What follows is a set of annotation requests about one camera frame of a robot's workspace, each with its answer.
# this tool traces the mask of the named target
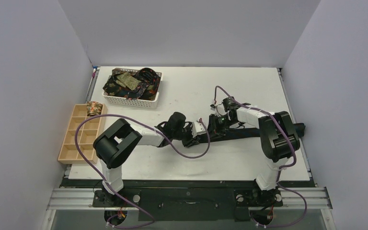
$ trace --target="white basket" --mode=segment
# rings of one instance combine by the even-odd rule
[[[131,72],[132,71],[134,71],[134,72],[139,71],[139,69],[122,69],[122,68],[119,68],[119,69],[121,69],[123,71],[131,71]],[[163,80],[163,73],[161,73],[161,72],[156,72],[156,73],[160,77],[160,83],[159,83],[159,88],[157,90],[156,97],[154,98],[154,101],[142,100],[142,99],[128,100],[127,98],[124,98],[124,97],[114,97],[114,96],[106,95],[105,91],[103,91],[102,95],[104,96],[104,98],[110,104],[120,104],[120,105],[132,106],[132,107],[155,109],[155,108],[157,108],[157,103],[159,102],[158,99],[159,99],[159,95],[160,95],[160,84],[161,84],[161,81]]]

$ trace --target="white table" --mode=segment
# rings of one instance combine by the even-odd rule
[[[276,68],[153,67],[164,74],[155,110],[117,106],[105,100],[102,87],[114,68],[101,67],[91,100],[106,104],[109,114],[129,116],[150,126],[167,121],[175,111],[183,113],[188,121],[202,117],[207,124],[209,114],[213,113],[209,105],[216,85],[241,103],[248,102],[267,111],[289,111]],[[225,97],[218,91],[218,102]],[[104,130],[116,119],[107,117]],[[207,147],[207,144],[200,144],[186,149],[180,141],[173,143],[191,156],[202,153]],[[283,171],[281,180],[309,180],[301,150],[296,155],[297,164]],[[264,157],[259,138],[214,142],[209,152],[199,159],[183,158],[170,146],[137,146],[122,166],[122,179],[250,181],[264,166]],[[101,170],[99,161],[96,167]],[[89,165],[81,163],[72,165],[69,178],[100,179],[100,176]]]

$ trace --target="gray wall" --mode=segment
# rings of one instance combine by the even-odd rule
[[[283,75],[338,229],[368,229],[368,1],[322,0]]]
[[[95,65],[282,67],[320,0],[59,0]]]
[[[0,229],[40,229],[91,74],[57,0],[0,1]]]

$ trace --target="wooden organizer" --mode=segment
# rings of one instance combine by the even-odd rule
[[[102,107],[102,113],[106,114],[108,109],[105,105]],[[89,118],[87,116],[87,104],[76,104],[72,111],[69,126],[67,128],[66,136],[64,137],[63,145],[61,146],[60,154],[57,160],[63,164],[82,163],[85,160],[77,152],[77,147],[74,143],[74,135],[76,129],[81,122]],[[94,140],[102,133],[105,125],[105,117],[93,119],[84,124],[78,132],[78,144],[84,156],[92,163],[98,161],[95,150],[92,146]]]

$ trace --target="fabric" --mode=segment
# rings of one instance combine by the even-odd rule
[[[136,78],[132,77],[128,72],[126,73],[122,73],[116,76],[116,78],[123,84],[125,85],[125,88],[128,88],[132,91],[134,91],[139,83],[141,81],[137,80]]]
[[[125,97],[129,100],[153,101],[160,84],[160,77],[150,68],[138,72],[113,69],[112,75],[103,87],[106,95]]]
[[[99,102],[87,102],[87,116],[96,116],[102,113],[102,105]]]

